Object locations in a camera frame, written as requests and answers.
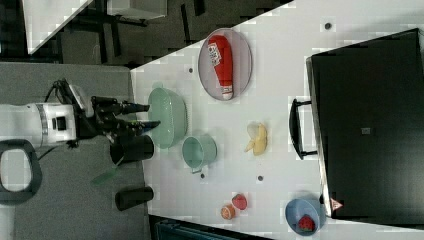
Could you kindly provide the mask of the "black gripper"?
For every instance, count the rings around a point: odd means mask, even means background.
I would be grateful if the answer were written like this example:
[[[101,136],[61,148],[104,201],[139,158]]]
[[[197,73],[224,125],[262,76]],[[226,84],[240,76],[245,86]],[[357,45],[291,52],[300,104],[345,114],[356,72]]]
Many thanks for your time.
[[[93,96],[89,105],[75,106],[76,139],[88,140],[105,136],[111,144],[117,142],[120,135],[142,135],[158,127],[160,121],[122,121],[117,119],[121,113],[127,115],[148,112],[149,105],[137,103],[119,103],[115,98]]]

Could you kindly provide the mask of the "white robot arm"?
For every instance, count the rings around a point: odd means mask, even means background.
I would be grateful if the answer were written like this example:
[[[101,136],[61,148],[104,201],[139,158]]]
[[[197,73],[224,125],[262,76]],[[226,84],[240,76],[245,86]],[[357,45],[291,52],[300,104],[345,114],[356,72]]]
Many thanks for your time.
[[[126,162],[149,159],[154,153],[153,141],[146,133],[161,125],[159,121],[126,121],[120,115],[147,112],[147,105],[119,102],[115,98],[94,96],[87,105],[80,98],[65,104],[31,103],[1,106],[1,159],[25,159],[29,180],[13,189],[1,184],[1,203],[23,204],[33,198],[41,187],[43,173],[40,147],[48,150],[61,145],[71,148],[81,140],[104,136],[110,143],[110,156],[116,166]]]

